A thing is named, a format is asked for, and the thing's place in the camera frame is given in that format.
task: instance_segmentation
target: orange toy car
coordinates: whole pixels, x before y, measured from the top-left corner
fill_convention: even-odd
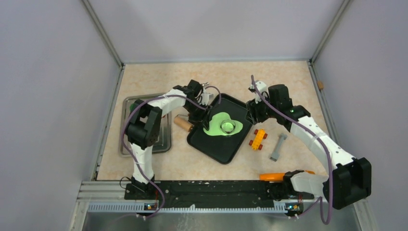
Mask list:
[[[261,145],[261,142],[267,138],[268,134],[266,134],[263,129],[255,129],[254,134],[256,135],[255,139],[249,141],[249,145],[251,145],[254,150],[262,150],[263,145]]]

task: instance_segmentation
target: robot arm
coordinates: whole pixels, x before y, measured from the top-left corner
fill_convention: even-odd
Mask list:
[[[268,118],[275,118],[277,122],[299,138],[309,150],[323,164],[326,172],[329,173],[328,164],[332,166],[333,174],[333,207],[341,209],[356,201],[366,198],[371,194],[371,164],[365,158],[356,159],[350,153],[337,145],[320,127],[316,124],[310,113],[302,106],[293,106],[292,99],[289,98],[288,88],[283,85],[274,85],[266,90],[266,85],[256,82],[258,88],[266,100],[280,112],[299,124],[312,130],[316,136],[312,136],[299,125],[292,123],[269,108],[263,101],[255,98],[247,102],[247,120],[252,124],[261,123]],[[327,163],[327,156],[318,142],[320,138],[327,146],[331,163]],[[319,176],[304,171],[288,172],[283,178],[284,182],[290,185],[291,190],[297,192],[311,193],[316,196],[329,196],[329,183],[327,176]]]
[[[167,97],[169,95],[179,95],[182,97]],[[196,104],[208,105],[211,94],[207,93],[203,86],[197,81],[191,80],[187,86],[175,86],[168,93],[163,95],[164,98],[149,102],[136,111],[126,127],[125,133],[130,142],[133,154],[138,160],[138,164],[145,176],[153,179],[154,172],[152,169],[152,149],[153,144],[157,141],[160,132],[160,122],[163,115],[171,112],[178,107],[184,107],[190,113],[189,122],[202,123],[205,128],[209,126],[208,110],[197,108],[188,98]],[[137,100],[133,108],[143,103]],[[132,175],[132,184],[142,191],[146,191],[148,180],[141,174],[137,163],[134,161],[134,172]]]

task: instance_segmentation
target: gray wall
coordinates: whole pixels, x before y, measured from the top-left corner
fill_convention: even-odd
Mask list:
[[[308,59],[342,0],[91,0],[125,63]]]
[[[118,67],[79,0],[2,0],[0,22],[0,230],[66,230]]]
[[[381,230],[408,226],[407,10],[406,0],[354,1],[316,64],[342,145],[371,161]]]

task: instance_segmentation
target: black tray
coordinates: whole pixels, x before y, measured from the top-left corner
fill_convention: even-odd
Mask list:
[[[212,106],[218,103],[218,97],[211,103]],[[242,123],[242,130],[232,136],[209,136],[204,133],[203,126],[198,124],[193,127],[187,136],[187,143],[214,160],[226,165],[231,162],[237,153],[252,124],[245,119],[247,112],[246,104],[224,93],[221,94],[221,104],[212,110],[210,119],[213,115],[220,112],[226,112],[230,115],[231,119],[240,121]]]

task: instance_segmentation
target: gray wrench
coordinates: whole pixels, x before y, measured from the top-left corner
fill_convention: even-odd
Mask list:
[[[275,149],[273,150],[273,152],[272,152],[272,154],[270,155],[269,159],[271,159],[271,160],[273,160],[273,161],[275,161],[275,162],[278,160],[278,158],[279,158],[279,153],[278,153],[278,151],[279,151],[279,149],[281,148],[283,141],[284,141],[287,137],[288,137],[288,136],[285,135],[285,134],[283,134],[283,133],[281,133],[281,134],[279,135],[278,143],[276,144]]]

